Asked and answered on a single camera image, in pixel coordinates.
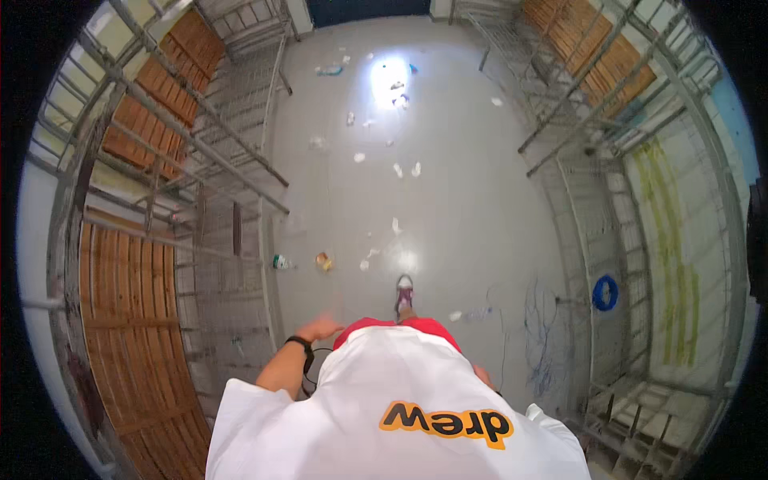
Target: blue rope coil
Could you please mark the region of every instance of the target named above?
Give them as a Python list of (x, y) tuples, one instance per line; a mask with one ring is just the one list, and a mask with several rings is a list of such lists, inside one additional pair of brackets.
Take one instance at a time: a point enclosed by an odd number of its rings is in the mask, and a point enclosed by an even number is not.
[[(608, 301), (603, 298), (603, 290), (608, 286)], [(610, 275), (603, 275), (592, 290), (592, 305), (601, 312), (612, 310), (619, 301), (619, 286)]]

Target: red shorts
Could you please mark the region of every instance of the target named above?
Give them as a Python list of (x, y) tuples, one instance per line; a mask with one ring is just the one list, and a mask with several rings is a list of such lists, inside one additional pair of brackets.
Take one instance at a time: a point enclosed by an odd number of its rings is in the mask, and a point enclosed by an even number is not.
[(394, 320), (390, 320), (388, 322), (382, 322), (381, 320), (372, 319), (372, 318), (363, 318), (356, 322), (354, 322), (352, 325), (346, 327), (343, 332), (341, 332), (341, 335), (333, 342), (333, 349), (338, 349), (341, 345), (346, 342), (347, 337), (349, 337), (349, 334), (354, 332), (355, 330), (366, 328), (367, 326), (410, 326), (412, 328), (417, 329), (419, 332), (428, 333), (429, 335), (437, 335), (441, 336), (442, 338), (448, 340), (448, 343), (453, 345), (453, 348), (458, 350), (459, 353), (462, 352), (462, 349), (458, 347), (458, 343), (456, 343), (456, 340), (453, 339), (453, 336), (448, 333), (448, 330), (445, 329), (444, 326), (440, 325), (435, 319), (430, 318), (419, 318), (417, 316), (412, 316), (409, 319), (403, 320), (401, 325), (397, 325)]

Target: hand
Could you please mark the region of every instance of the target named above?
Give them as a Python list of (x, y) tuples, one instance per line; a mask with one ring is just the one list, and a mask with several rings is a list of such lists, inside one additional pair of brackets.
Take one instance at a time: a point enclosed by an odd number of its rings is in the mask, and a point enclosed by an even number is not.
[(493, 383), (491, 383), (491, 376), (488, 374), (487, 371), (485, 371), (484, 368), (481, 366), (473, 365), (472, 369), (475, 370), (475, 375), (478, 376), (480, 380), (487, 386), (491, 387), (491, 390), (494, 392), (496, 391), (496, 387), (493, 386)]
[(341, 330), (344, 330), (344, 326), (339, 325), (333, 319), (333, 314), (329, 310), (319, 314), (314, 320), (299, 328), (296, 331), (296, 335), (307, 342), (315, 342), (317, 340), (324, 340)]

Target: black wristband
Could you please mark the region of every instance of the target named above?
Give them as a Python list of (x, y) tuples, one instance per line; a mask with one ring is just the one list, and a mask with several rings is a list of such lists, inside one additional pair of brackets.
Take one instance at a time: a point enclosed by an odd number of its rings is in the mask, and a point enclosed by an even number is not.
[(304, 347), (304, 353), (306, 354), (306, 360), (304, 361), (304, 375), (306, 375), (312, 366), (312, 362), (315, 361), (315, 353), (312, 351), (312, 343), (307, 342), (305, 339), (296, 335), (289, 336), (288, 340), (286, 340), (286, 343), (288, 342), (301, 343), (301, 345)]

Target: doorway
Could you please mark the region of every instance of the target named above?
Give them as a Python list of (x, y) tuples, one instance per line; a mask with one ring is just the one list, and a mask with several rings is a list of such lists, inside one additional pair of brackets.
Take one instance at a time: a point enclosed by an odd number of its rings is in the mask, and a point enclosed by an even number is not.
[(315, 28), (366, 18), (427, 15), (429, 0), (306, 0)]

